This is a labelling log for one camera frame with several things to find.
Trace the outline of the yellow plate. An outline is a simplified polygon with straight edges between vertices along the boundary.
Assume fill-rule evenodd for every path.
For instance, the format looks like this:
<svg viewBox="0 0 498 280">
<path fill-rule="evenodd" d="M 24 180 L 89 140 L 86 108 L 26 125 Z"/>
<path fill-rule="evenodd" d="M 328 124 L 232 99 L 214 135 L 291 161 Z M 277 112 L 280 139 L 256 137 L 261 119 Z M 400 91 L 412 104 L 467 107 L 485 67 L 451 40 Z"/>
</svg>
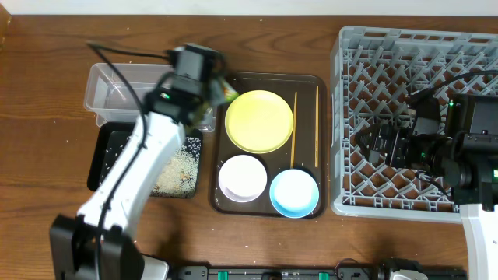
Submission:
<svg viewBox="0 0 498 280">
<path fill-rule="evenodd" d="M 225 115 L 229 140 L 245 152 L 264 154 L 282 147 L 293 128 L 293 111 L 279 95 L 252 90 L 237 97 Z"/>
</svg>

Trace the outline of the wooden chopstick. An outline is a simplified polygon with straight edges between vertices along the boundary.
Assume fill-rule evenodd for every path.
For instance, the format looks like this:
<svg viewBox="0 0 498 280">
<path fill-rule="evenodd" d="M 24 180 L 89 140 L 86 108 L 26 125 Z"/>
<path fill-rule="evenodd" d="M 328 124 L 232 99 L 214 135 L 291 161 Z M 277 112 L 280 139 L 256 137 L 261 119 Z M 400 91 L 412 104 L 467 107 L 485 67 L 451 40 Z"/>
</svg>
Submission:
<svg viewBox="0 0 498 280">
<path fill-rule="evenodd" d="M 298 92 L 294 93 L 294 102 L 293 102 L 293 130 L 291 138 L 291 153 L 290 153 L 290 164 L 289 164 L 290 169 L 294 168 L 294 163 L 295 163 L 297 93 Z"/>
<path fill-rule="evenodd" d="M 318 168 L 319 165 L 319 140 L 320 140 L 320 132 L 319 132 L 319 86 L 316 86 L 315 93 L 315 114 L 314 114 L 314 167 Z"/>
</svg>

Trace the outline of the white rice pile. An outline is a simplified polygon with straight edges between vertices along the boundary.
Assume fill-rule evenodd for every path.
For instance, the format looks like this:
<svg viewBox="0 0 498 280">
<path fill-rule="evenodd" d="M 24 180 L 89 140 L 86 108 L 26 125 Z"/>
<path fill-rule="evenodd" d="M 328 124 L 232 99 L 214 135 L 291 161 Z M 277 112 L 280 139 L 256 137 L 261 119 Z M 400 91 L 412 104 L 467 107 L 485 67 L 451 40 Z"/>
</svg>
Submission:
<svg viewBox="0 0 498 280">
<path fill-rule="evenodd" d="M 96 183 L 88 181 L 89 189 L 93 191 L 103 183 L 130 139 L 130 135 L 128 131 L 113 131 L 110 134 L 109 139 L 104 142 L 106 144 L 103 149 L 104 154 L 100 156 L 103 162 L 92 164 L 96 167 Z M 202 133 L 199 130 L 194 130 L 186 136 L 184 144 L 163 168 L 151 192 L 152 197 L 191 198 L 194 195 L 202 140 Z"/>
</svg>

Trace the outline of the green snack wrapper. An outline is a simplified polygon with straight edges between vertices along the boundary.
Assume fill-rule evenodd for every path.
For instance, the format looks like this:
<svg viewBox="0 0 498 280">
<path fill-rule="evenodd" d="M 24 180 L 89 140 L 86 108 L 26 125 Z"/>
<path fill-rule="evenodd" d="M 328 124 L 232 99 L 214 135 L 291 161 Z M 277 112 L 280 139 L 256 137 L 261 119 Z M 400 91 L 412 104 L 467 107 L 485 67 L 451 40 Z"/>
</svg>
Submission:
<svg viewBox="0 0 498 280">
<path fill-rule="evenodd" d="M 220 84 L 225 103 L 233 102 L 240 95 L 225 79 L 222 79 Z"/>
</svg>

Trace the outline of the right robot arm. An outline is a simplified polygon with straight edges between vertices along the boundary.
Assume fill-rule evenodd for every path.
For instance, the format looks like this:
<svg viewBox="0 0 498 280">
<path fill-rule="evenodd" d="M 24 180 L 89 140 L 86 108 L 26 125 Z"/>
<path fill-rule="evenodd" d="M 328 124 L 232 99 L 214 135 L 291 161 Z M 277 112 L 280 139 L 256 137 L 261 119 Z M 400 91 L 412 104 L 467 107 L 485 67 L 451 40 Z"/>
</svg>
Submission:
<svg viewBox="0 0 498 280">
<path fill-rule="evenodd" d="M 468 251 L 470 279 L 497 278 L 497 156 L 458 151 L 464 133 L 454 136 L 413 135 L 409 129 L 375 124 L 354 135 L 365 158 L 393 168 L 416 170 L 439 191 L 441 177 L 460 208 Z"/>
</svg>

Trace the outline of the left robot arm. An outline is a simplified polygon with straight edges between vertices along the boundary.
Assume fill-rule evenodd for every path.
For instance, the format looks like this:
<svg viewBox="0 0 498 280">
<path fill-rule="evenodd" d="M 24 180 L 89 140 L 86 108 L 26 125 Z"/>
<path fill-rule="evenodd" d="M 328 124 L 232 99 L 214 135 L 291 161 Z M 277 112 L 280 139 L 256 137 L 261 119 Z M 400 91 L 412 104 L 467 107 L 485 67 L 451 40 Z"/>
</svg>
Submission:
<svg viewBox="0 0 498 280">
<path fill-rule="evenodd" d="M 223 78 L 168 72 L 139 101 L 143 112 L 103 183 L 77 212 L 58 215 L 49 234 L 57 279 L 165 279 L 167 262 L 134 244 L 142 210 L 159 175 L 183 145 L 186 128 L 237 91 Z"/>
</svg>

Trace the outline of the white bowl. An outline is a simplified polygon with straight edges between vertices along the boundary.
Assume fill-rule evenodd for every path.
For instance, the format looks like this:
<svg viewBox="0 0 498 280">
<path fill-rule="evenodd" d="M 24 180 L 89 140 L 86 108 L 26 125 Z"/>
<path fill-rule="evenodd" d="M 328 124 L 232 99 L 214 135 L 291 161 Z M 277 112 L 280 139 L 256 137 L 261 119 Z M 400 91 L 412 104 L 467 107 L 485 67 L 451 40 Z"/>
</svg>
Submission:
<svg viewBox="0 0 498 280">
<path fill-rule="evenodd" d="M 233 156 L 222 166 L 218 175 L 219 189 L 231 201 L 247 203 L 258 198 L 266 188 L 268 175 L 255 157 Z"/>
</svg>

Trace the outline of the light blue bowl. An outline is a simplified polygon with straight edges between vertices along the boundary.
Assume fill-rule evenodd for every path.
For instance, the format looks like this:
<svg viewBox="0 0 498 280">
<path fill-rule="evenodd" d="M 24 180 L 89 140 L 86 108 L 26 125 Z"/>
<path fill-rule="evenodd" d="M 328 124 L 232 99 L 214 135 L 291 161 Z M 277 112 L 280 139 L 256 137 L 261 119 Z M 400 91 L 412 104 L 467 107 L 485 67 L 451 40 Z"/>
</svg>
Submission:
<svg viewBox="0 0 498 280">
<path fill-rule="evenodd" d="M 269 188 L 273 208 L 280 215 L 291 219 L 301 219 L 311 214 L 319 198 L 317 182 L 303 170 L 282 171 L 272 180 Z"/>
</svg>

